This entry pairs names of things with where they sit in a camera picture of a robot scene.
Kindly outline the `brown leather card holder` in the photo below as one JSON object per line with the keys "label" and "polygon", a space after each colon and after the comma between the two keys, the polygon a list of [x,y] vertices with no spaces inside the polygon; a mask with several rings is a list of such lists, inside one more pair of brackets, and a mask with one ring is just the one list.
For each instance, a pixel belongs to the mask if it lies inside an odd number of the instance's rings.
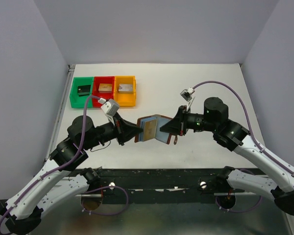
{"label": "brown leather card holder", "polygon": [[[148,119],[152,119],[152,118],[156,118],[158,120],[158,122],[157,122],[156,136],[153,139],[155,139],[155,140],[157,140],[159,142],[165,143],[165,144],[170,144],[172,137],[174,137],[173,144],[176,145],[177,144],[177,141],[178,141],[177,135],[172,135],[172,134],[169,134],[169,133],[165,133],[165,132],[161,132],[160,131],[160,127],[162,125],[166,124],[167,122],[169,122],[172,119],[170,117],[163,116],[163,115],[151,115],[151,116],[141,117],[141,118],[137,119],[137,126],[141,127],[142,130],[144,131],[144,129],[143,129],[143,121],[144,120],[148,120]],[[142,133],[140,133],[134,139],[134,142],[135,143],[143,142],[142,141],[143,131],[142,131]]]}

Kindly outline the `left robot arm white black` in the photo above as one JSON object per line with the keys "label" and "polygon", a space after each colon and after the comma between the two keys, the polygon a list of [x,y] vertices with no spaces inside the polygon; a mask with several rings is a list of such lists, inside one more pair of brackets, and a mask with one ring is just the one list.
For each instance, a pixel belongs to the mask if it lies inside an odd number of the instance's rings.
{"label": "left robot arm white black", "polygon": [[57,145],[33,179],[12,198],[0,200],[0,223],[5,223],[10,234],[28,234],[60,203],[100,186],[99,176],[89,168],[72,182],[57,186],[88,158],[87,150],[113,139],[124,145],[143,130],[115,114],[113,122],[101,126],[94,126],[89,116],[78,116],[67,131],[68,137]]}

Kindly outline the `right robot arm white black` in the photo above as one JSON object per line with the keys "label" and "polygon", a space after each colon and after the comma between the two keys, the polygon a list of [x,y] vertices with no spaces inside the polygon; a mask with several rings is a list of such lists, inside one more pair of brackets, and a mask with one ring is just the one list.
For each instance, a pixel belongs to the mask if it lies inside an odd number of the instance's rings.
{"label": "right robot arm white black", "polygon": [[179,136],[188,130],[212,132],[217,144],[244,157],[267,175],[263,178],[225,167],[217,176],[222,187],[263,196],[294,216],[294,166],[260,144],[251,131],[230,120],[228,106],[221,99],[207,98],[203,114],[193,114],[186,106],[180,106],[175,117],[160,127],[161,132]]}

